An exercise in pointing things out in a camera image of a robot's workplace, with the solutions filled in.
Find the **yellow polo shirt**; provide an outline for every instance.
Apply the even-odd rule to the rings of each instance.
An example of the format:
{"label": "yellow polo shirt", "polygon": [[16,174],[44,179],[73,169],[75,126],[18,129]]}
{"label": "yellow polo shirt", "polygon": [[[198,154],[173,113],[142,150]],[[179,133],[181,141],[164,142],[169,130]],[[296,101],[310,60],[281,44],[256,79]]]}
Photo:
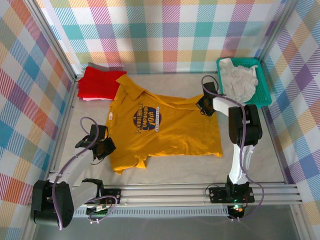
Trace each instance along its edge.
{"label": "yellow polo shirt", "polygon": [[189,99],[153,94],[127,75],[106,121],[116,150],[110,154],[112,169],[146,168],[148,156],[211,155],[222,157],[217,115],[208,117],[196,106],[202,95]]}

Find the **folded cloth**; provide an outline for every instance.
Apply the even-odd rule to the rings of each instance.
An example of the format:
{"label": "folded cloth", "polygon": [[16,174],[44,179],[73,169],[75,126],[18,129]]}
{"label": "folded cloth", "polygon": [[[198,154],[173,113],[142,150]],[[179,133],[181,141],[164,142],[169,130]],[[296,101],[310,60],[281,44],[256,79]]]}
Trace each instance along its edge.
{"label": "folded cloth", "polygon": [[115,99],[119,88],[118,78],[126,71],[100,71],[88,66],[83,78],[78,81],[79,98]]}
{"label": "folded cloth", "polygon": [[113,99],[102,98],[102,97],[83,97],[82,99],[87,102],[92,100],[113,100]]}
{"label": "folded cloth", "polygon": [[224,93],[239,103],[249,101],[256,92],[258,85],[256,68],[234,66],[230,58],[224,58],[219,62],[220,76]]}

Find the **robotic arm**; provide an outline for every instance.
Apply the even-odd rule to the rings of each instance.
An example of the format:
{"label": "robotic arm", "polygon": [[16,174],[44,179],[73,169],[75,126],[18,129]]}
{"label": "robotic arm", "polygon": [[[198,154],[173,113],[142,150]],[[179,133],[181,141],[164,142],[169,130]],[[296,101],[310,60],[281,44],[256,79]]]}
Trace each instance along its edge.
{"label": "robotic arm", "polygon": [[[115,204],[115,199],[117,199],[117,202],[120,201],[121,190],[105,189],[103,182],[98,179],[86,178],[78,187],[72,189],[79,175],[88,168],[92,162],[94,163],[95,159],[102,161],[116,149],[112,139],[109,136],[105,138],[106,130],[108,131],[106,126],[98,125],[99,136],[93,143],[97,134],[97,127],[96,125],[92,125],[90,134],[75,146],[73,155],[77,157],[72,161],[72,164],[64,166],[63,174],[59,176],[55,187],[55,196],[61,215],[62,228],[69,225],[76,209],[94,198],[113,196],[107,200],[101,199],[95,201],[95,203],[99,204],[97,207],[99,210],[106,209],[107,204]],[[79,155],[79,153],[90,144],[92,147]],[[33,186],[30,217],[36,224],[59,226],[58,215],[52,195],[53,185],[59,172],[60,170],[51,175],[47,180],[38,180]]]}
{"label": "robotic arm", "polygon": [[[255,201],[253,191],[249,187],[245,172],[249,169],[255,145],[262,137],[262,127],[257,106],[254,104],[244,106],[246,129],[243,139],[244,116],[241,107],[225,99],[222,95],[218,95],[213,82],[205,83],[203,86],[214,94],[203,90],[203,97],[198,101],[197,106],[203,114],[209,117],[216,111],[228,117],[229,137],[234,149],[232,167],[227,176],[225,187],[224,189],[221,187],[209,188],[210,201],[211,203],[253,203]],[[240,159],[242,141],[244,141],[244,146]],[[234,216],[241,218],[243,214],[244,211],[240,215],[235,214]]]}

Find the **white cloth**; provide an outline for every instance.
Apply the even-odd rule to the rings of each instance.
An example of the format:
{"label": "white cloth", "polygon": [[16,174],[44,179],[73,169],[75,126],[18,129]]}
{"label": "white cloth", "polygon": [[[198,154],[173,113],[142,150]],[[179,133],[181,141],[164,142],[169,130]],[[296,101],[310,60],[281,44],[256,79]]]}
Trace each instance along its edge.
{"label": "white cloth", "polygon": [[256,92],[258,85],[256,68],[234,66],[230,58],[224,58],[219,62],[220,76],[223,92],[239,103],[249,101]]}

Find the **checkered pattern backdrop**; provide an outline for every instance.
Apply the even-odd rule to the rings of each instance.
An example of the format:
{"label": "checkered pattern backdrop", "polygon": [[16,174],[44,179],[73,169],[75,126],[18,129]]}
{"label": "checkered pattern backdrop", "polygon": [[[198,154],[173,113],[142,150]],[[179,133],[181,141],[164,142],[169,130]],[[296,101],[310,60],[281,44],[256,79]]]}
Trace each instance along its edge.
{"label": "checkered pattern backdrop", "polygon": [[37,1],[81,74],[88,63],[129,73],[207,72],[219,57],[254,57],[287,0]]}
{"label": "checkered pattern backdrop", "polygon": [[0,239],[18,239],[71,80],[23,0],[0,1]]}
{"label": "checkered pattern backdrop", "polygon": [[320,239],[320,0],[300,0],[266,62],[280,160]]}

